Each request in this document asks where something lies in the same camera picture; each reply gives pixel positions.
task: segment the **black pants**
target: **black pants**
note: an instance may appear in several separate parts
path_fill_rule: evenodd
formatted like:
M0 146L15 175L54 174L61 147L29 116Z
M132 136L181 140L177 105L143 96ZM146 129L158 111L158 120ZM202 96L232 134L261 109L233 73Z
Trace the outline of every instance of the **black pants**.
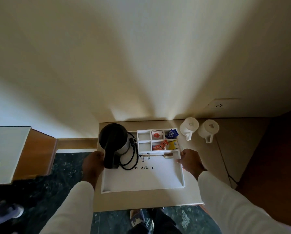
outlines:
M161 209L156 210L155 217L153 218L154 231L153 234L181 234L176 223L170 217L168 217ZM143 222L137 224L130 229L127 234L149 234L150 231L146 224Z

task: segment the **electrical outlet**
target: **electrical outlet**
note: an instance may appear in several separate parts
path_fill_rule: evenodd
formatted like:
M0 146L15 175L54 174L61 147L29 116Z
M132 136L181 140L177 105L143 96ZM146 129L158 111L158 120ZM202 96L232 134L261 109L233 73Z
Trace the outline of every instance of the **electrical outlet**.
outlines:
M206 109L210 110L229 109L232 106L239 103L240 101L241 100L239 98L216 98L206 106Z

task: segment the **power cord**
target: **power cord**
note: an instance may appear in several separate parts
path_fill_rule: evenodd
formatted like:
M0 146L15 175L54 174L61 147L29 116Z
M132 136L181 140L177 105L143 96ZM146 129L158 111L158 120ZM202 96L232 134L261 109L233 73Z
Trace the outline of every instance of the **power cord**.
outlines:
M134 169L135 166L137 165L137 163L138 163L138 159L139 159L139 154L138 154L138 149L137 149L137 142L136 142L136 139L134 138L134 135L133 135L132 133L130 133L130 132L127 132L127 133L130 134L130 135L132 136L132 138L129 138L129 142L130 142L130 145L132 146L134 152L132 153L132 158L129 160L129 162L128 162L128 163L125 163L125 164L122 164L121 161L120 161L120 166L121 166L124 170L129 171L129 170ZM132 161L132 159L133 159L135 153L137 154L137 161L136 161L135 165L134 165L133 167L131 167L131 168L128 168L128 169L125 168L124 166L130 164L130 162Z

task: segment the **dark floor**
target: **dark floor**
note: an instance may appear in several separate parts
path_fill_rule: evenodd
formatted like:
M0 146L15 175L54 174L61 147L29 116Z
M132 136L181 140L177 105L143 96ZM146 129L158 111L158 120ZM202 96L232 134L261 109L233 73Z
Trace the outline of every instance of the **dark floor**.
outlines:
M70 189L81 180L82 161L87 155L58 153L49 176L0 186L0 199L21 204L25 208L21 217L0 224L0 233L38 234ZM153 232L152 221L146 210L143 211L148 227ZM199 206L166 207L165 213L174 219L183 234L221 233L216 223ZM130 228L128 210L93 214L92 234L126 233Z

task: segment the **white sleeve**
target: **white sleeve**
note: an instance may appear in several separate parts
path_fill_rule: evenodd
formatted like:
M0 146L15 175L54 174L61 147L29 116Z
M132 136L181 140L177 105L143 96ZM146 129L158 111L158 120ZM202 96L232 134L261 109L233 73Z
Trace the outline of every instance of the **white sleeve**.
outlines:
M223 234L290 233L263 209L214 177L209 171L198 177L202 201Z
M93 186L81 181L74 185L39 234L90 234L92 220Z

